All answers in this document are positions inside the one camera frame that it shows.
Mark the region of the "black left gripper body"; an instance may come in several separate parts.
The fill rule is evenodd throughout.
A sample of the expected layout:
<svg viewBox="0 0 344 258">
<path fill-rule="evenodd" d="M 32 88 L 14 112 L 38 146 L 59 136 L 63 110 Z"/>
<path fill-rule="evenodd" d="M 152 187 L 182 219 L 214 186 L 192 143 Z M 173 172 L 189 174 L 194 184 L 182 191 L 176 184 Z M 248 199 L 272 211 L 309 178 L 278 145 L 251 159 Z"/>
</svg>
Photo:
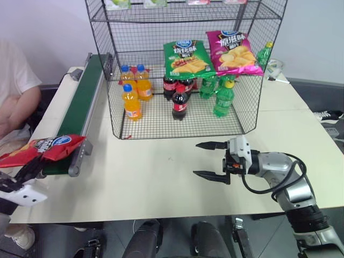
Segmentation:
<svg viewBox="0 0 344 258">
<path fill-rule="evenodd" d="M 23 187 L 22 182 L 3 172 L 1 172 L 0 185 L 0 189 L 2 192 L 13 192 L 20 190 Z"/>
</svg>

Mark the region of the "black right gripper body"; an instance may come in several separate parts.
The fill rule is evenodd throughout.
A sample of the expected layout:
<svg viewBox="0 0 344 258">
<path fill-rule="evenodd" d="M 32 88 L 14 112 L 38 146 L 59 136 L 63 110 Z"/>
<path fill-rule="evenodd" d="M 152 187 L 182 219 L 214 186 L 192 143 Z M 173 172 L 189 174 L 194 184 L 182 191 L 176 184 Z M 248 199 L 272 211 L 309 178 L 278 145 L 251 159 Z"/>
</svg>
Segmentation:
<svg viewBox="0 0 344 258">
<path fill-rule="evenodd" d="M 223 173 L 226 175 L 242 175 L 246 173 L 246 159 L 237 153 L 231 153 L 230 149 L 225 150 L 223 158 Z"/>
</svg>

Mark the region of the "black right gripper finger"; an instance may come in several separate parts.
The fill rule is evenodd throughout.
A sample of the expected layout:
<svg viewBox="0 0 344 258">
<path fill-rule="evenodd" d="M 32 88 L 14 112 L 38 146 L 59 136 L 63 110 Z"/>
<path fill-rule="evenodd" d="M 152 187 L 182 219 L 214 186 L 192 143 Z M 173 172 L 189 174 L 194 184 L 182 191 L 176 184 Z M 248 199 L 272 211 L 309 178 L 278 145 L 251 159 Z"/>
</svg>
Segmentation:
<svg viewBox="0 0 344 258">
<path fill-rule="evenodd" d="M 225 142 L 218 142 L 218 141 L 208 141 L 208 142 L 201 142 L 196 144 L 196 147 L 207 149 L 207 150 L 215 150 L 215 149 L 228 149 L 228 141 Z"/>
<path fill-rule="evenodd" d="M 219 183 L 224 183 L 227 185 L 230 185 L 231 179 L 230 175 L 225 174 L 225 175 L 218 175 L 215 172 L 211 171 L 193 171 L 193 173 L 201 178 L 204 178 L 208 181 L 213 181 L 213 182 L 219 182 Z"/>
</svg>

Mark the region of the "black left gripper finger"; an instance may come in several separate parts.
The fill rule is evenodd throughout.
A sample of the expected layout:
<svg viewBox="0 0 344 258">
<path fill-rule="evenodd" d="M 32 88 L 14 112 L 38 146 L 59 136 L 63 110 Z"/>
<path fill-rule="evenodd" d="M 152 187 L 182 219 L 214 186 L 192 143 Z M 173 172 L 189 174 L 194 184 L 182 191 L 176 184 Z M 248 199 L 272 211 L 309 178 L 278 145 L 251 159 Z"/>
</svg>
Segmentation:
<svg viewBox="0 0 344 258">
<path fill-rule="evenodd" d="M 16 180 L 31 180 L 36 178 L 38 173 L 41 171 L 41 156 L 37 156 L 32 159 L 29 163 L 24 165 L 16 174 Z"/>
<path fill-rule="evenodd" d="M 36 178 L 39 173 L 43 170 L 45 164 L 32 164 L 24 168 L 24 175 L 22 178 L 22 183 L 28 182 Z"/>
</svg>

